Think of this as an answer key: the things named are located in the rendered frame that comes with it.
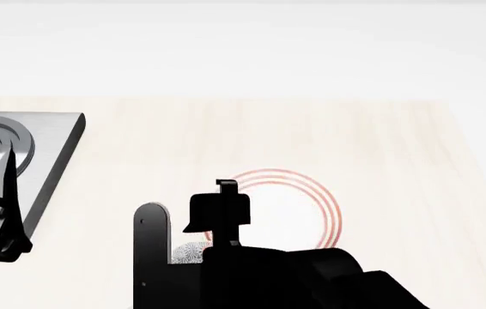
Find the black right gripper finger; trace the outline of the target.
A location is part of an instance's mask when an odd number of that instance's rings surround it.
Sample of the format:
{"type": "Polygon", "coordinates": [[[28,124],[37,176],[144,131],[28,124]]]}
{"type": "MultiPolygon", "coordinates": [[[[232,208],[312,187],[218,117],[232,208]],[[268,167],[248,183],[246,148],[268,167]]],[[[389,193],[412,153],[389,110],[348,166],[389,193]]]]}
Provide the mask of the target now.
{"type": "Polygon", "coordinates": [[[220,194],[196,194],[190,199],[190,220],[183,233],[204,233],[213,231],[218,221],[221,205],[220,194]]]}
{"type": "Polygon", "coordinates": [[[218,179],[220,204],[216,223],[216,246],[241,246],[240,226],[251,223],[250,197],[239,193],[234,179],[218,179]]]}

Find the grey patterned bowl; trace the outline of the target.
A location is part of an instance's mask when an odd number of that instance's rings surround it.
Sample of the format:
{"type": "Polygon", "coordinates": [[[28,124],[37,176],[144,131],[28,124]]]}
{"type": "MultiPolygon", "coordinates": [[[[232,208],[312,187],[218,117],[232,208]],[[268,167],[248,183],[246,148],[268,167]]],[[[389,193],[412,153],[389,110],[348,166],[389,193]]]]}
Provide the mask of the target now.
{"type": "Polygon", "coordinates": [[[190,242],[177,246],[172,252],[172,263],[200,264],[203,262],[203,251],[207,246],[204,242],[190,242]]]}

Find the grey flat stove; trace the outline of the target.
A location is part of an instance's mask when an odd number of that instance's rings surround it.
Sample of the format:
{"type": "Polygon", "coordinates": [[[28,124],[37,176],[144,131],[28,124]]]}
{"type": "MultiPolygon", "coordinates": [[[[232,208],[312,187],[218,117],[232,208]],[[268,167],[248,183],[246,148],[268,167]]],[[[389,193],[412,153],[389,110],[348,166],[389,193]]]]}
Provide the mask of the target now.
{"type": "Polygon", "coordinates": [[[85,130],[81,112],[0,112],[25,125],[35,141],[35,153],[17,176],[21,220],[29,240],[85,130]]]}

